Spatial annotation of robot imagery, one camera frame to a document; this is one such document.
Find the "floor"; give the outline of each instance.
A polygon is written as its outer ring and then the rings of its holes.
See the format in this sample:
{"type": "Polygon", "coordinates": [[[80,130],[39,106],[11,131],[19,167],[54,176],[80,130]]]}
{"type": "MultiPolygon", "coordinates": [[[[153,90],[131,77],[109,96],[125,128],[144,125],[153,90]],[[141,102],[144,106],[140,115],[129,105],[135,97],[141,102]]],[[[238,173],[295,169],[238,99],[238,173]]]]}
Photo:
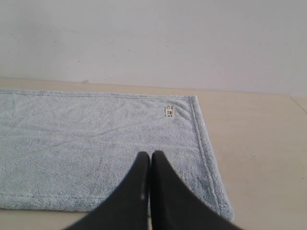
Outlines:
{"type": "MultiPolygon", "coordinates": [[[[197,95],[219,170],[247,230],[307,226],[307,98],[0,79],[0,87],[82,92],[197,95]]],[[[84,213],[0,210],[1,229],[58,230],[84,213]]]]}

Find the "towel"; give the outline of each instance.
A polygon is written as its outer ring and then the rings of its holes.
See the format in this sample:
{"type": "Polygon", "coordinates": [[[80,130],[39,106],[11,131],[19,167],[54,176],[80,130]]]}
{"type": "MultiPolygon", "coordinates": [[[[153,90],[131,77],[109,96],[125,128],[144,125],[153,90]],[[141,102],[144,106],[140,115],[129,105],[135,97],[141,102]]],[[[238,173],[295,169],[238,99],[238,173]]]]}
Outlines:
{"type": "Polygon", "coordinates": [[[196,96],[0,89],[0,208],[91,211],[155,150],[233,219],[196,96]]]}

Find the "white wall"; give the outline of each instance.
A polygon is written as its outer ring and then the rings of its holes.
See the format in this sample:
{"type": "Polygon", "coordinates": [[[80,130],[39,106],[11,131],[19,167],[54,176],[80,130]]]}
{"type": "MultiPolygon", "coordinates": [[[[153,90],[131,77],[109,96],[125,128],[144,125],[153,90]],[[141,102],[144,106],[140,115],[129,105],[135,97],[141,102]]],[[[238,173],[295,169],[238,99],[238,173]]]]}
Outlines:
{"type": "Polygon", "coordinates": [[[307,1],[0,0],[0,76],[307,96],[307,1]]]}

